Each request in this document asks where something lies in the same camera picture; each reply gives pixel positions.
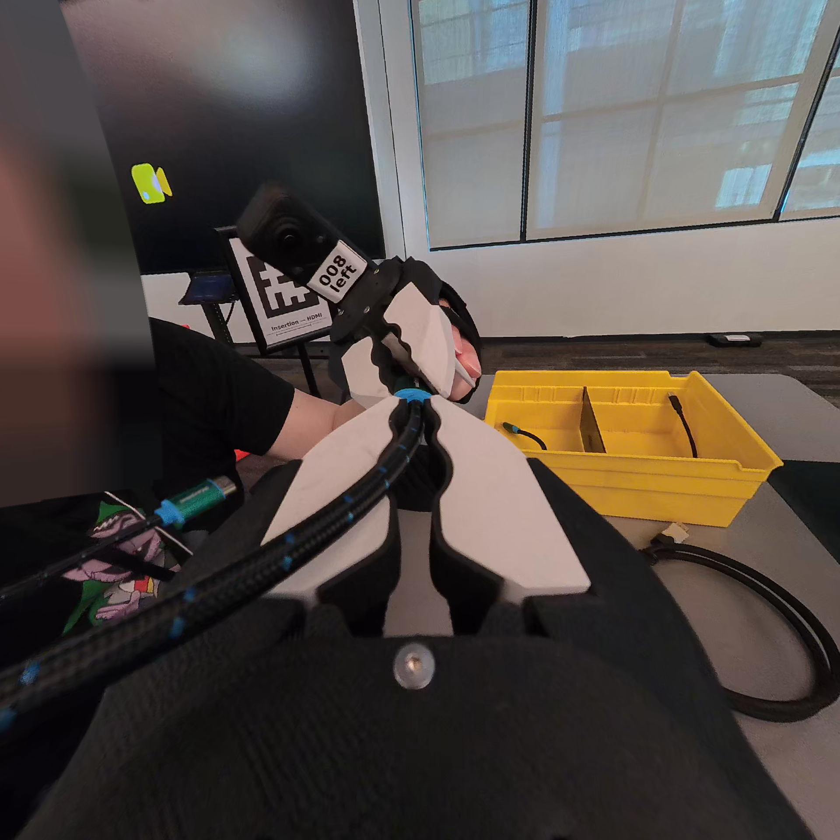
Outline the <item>person's left forearm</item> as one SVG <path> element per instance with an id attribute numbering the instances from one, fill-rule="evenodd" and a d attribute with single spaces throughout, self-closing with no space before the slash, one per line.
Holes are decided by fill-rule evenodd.
<path id="1" fill-rule="evenodd" d="M 364 407 L 353 399 L 338 405 L 296 390 L 274 442 L 253 453 L 283 462 L 302 459 L 324 438 L 363 412 Z"/>

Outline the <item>framed marker sign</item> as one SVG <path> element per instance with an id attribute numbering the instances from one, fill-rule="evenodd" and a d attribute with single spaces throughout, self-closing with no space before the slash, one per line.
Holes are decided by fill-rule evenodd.
<path id="1" fill-rule="evenodd" d="M 262 356 L 329 336 L 329 303 L 253 255 L 233 226 L 214 230 Z"/>

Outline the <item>black rolling stand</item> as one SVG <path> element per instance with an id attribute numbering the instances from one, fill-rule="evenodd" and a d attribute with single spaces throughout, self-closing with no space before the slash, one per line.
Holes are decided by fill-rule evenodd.
<path id="1" fill-rule="evenodd" d="M 214 302 L 205 302 L 201 304 L 201 308 L 204 312 L 212 335 L 216 340 L 226 344 L 227 346 L 233 347 L 236 350 L 242 350 L 242 348 L 245 347 L 244 344 L 237 344 L 233 341 L 233 337 L 228 329 L 227 322 L 224 319 L 223 311 L 219 304 Z M 269 358 L 270 356 L 281 354 L 287 350 L 293 350 L 294 353 L 297 354 L 301 363 L 303 374 L 306 378 L 309 393 L 312 396 L 321 397 L 322 394 L 320 393 L 316 376 L 312 369 L 312 361 L 310 359 L 307 342 L 305 340 L 296 340 L 291 343 L 282 344 L 274 349 L 268 349 L 265 353 L 262 353 L 259 351 L 259 348 L 257 348 L 257 356 L 260 358 Z"/>

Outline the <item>window with roller shades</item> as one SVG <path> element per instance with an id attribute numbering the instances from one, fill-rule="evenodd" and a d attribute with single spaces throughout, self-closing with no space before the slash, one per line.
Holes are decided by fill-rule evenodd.
<path id="1" fill-rule="evenodd" d="M 838 215 L 838 2 L 411 2 L 431 249 Z"/>

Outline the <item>yellow plastic bin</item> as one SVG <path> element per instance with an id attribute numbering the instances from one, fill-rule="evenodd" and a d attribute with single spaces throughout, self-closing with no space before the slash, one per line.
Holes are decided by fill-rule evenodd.
<path id="1" fill-rule="evenodd" d="M 784 463 L 696 371 L 499 371 L 485 421 L 607 517 L 726 528 Z"/>

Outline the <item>small tablet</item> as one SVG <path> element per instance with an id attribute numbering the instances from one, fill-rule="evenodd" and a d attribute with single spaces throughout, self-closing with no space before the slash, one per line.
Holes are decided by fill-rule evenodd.
<path id="1" fill-rule="evenodd" d="M 238 300 L 234 279 L 226 271 L 195 271 L 188 277 L 185 292 L 178 301 L 180 306 L 223 305 Z"/>

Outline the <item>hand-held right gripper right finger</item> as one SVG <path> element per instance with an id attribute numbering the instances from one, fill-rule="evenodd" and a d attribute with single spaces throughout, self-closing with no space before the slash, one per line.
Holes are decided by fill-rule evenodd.
<path id="1" fill-rule="evenodd" d="M 423 416 L 441 469 L 429 570 L 454 634 L 477 634 L 498 603 L 589 592 L 590 577 L 525 454 L 442 397 L 430 398 Z"/>

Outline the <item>large black screen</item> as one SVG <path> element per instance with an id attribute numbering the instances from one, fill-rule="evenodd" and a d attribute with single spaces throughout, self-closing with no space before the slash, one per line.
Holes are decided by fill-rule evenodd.
<path id="1" fill-rule="evenodd" d="M 351 1 L 60 2 L 143 275 L 224 263 L 215 228 L 277 182 L 385 255 Z M 132 165 L 173 197 L 145 205 Z"/>

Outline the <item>person's left hand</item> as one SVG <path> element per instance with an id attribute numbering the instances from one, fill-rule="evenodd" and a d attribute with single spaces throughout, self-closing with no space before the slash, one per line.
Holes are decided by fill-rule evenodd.
<path id="1" fill-rule="evenodd" d="M 454 324 L 451 329 L 455 346 L 455 378 L 449 400 L 462 403 L 470 398 L 479 383 L 481 364 L 474 344 Z"/>

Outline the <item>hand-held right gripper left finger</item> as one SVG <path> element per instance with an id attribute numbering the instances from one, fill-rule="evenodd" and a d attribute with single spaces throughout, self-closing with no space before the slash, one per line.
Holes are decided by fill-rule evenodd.
<path id="1" fill-rule="evenodd" d="M 261 543 L 268 543 L 347 494 L 375 467 L 382 451 L 396 437 L 392 415 L 406 409 L 405 402 L 387 397 L 309 451 Z M 354 635 L 382 635 L 387 604 L 401 573 L 398 525 L 396 501 L 386 495 L 266 597 L 291 599 L 307 609 L 319 604 L 337 606 Z"/>

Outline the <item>person's black printed shirt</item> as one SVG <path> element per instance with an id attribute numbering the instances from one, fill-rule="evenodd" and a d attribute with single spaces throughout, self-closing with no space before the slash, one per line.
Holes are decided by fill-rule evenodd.
<path id="1" fill-rule="evenodd" d="M 112 536 L 150 515 L 165 498 L 225 476 L 236 492 L 183 532 L 156 530 L 113 545 L 24 596 L 2 605 L 5 669 L 63 637 L 117 620 L 154 602 L 161 580 L 111 562 L 120 550 L 142 564 L 178 572 L 192 556 L 194 533 L 212 533 L 245 500 L 236 452 L 267 453 L 291 409 L 294 388 L 226 344 L 152 318 L 161 411 L 162 477 L 151 487 L 4 507 L 2 587 Z"/>

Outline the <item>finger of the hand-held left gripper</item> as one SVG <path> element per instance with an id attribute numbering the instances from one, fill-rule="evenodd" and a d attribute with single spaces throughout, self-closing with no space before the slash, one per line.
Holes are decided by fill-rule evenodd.
<path id="1" fill-rule="evenodd" d="M 351 344 L 341 357 L 351 398 L 362 408 L 372 408 L 393 396 L 403 370 L 390 350 L 376 338 L 362 338 Z"/>
<path id="2" fill-rule="evenodd" d="M 413 282 L 373 303 L 373 332 L 406 375 L 449 398 L 455 378 L 452 322 Z"/>

